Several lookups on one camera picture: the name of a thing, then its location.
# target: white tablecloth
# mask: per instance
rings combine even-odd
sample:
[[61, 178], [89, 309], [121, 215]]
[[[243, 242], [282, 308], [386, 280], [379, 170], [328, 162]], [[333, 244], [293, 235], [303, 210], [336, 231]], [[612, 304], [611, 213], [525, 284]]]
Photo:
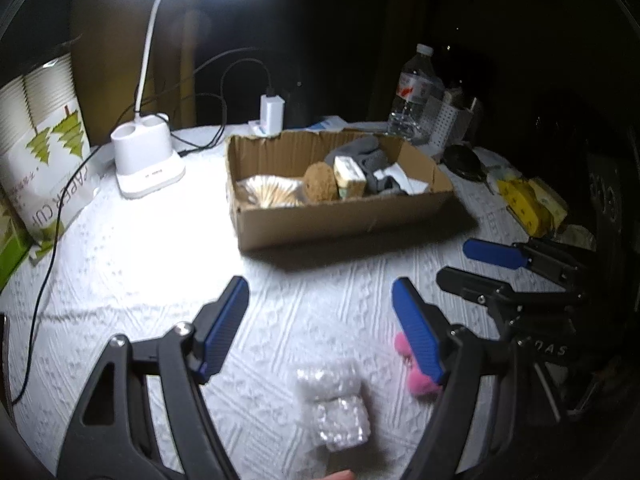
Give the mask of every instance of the white tablecloth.
[[[185, 135], [208, 139], [211, 131]], [[242, 256], [228, 216], [223, 149], [190, 155], [186, 166], [179, 183], [140, 200], [120, 196], [110, 169], [99, 195], [60, 243], [41, 306], [30, 384], [15, 410], [22, 436], [51, 470], [76, 400], [108, 338], [118, 332], [131, 340], [162, 335], [176, 322], [191, 320], [234, 274], [241, 274], [251, 287], [250, 306], [222, 373], [203, 388], [241, 478], [310, 479], [339, 467], [352, 468], [360, 478], [398, 478], [432, 406], [407, 393], [406, 368], [392, 347], [399, 327], [390, 302], [393, 280], [408, 276], [452, 322], [489, 337], [497, 332], [484, 309], [437, 287], [434, 277], [441, 267], [482, 272], [521, 290], [553, 289], [528, 272], [462, 255], [469, 236], [504, 243], [526, 239], [502, 200], [481, 184], [451, 175], [464, 206], [451, 201], [418, 226]], [[23, 263], [0, 296], [0, 311], [12, 322], [14, 395], [48, 262]], [[295, 363], [342, 357], [355, 358], [362, 369], [372, 440], [338, 457], [312, 449], [289, 376]], [[150, 386], [163, 459], [180, 468], [159, 381], [151, 379]], [[489, 386], [479, 396], [462, 467], [478, 456]]]

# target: brown ball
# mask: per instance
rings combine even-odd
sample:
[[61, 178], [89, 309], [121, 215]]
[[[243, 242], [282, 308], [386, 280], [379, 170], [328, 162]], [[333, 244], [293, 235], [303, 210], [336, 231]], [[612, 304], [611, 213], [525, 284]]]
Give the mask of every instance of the brown ball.
[[305, 171], [305, 194], [310, 202], [338, 200], [334, 170], [325, 162], [316, 162]]

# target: metal bolt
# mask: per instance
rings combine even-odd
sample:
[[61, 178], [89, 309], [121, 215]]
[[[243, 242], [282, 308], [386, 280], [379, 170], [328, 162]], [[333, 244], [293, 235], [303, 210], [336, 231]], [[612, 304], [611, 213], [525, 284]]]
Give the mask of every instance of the metal bolt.
[[122, 348], [124, 346], [124, 343], [125, 343], [124, 336], [121, 336], [121, 335], [115, 335], [109, 341], [109, 344], [116, 348]]
[[191, 330], [193, 330], [193, 325], [186, 321], [181, 321], [176, 326], [174, 326], [174, 330], [177, 335], [187, 335], [188, 333], [191, 333]]

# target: desk lamp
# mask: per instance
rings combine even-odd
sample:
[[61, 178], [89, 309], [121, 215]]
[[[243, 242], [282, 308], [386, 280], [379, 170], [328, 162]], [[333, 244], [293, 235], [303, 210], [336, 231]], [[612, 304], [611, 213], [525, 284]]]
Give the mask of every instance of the desk lamp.
[[116, 160], [116, 177], [120, 191], [126, 198], [140, 198], [178, 182], [185, 171], [184, 162], [171, 144], [167, 124], [169, 117], [166, 114], [146, 117], [140, 115], [151, 39], [161, 1], [155, 0], [146, 29], [134, 119], [121, 124], [111, 133]]

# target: white bottle cap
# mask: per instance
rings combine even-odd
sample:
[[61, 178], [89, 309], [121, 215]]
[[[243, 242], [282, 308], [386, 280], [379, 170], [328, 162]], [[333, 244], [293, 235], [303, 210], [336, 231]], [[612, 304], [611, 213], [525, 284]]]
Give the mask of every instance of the white bottle cap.
[[421, 43], [418, 43], [418, 46], [415, 48], [415, 51], [418, 54], [423, 54], [425, 56], [431, 56], [431, 54], [433, 54], [433, 49], [430, 46], [423, 45]]

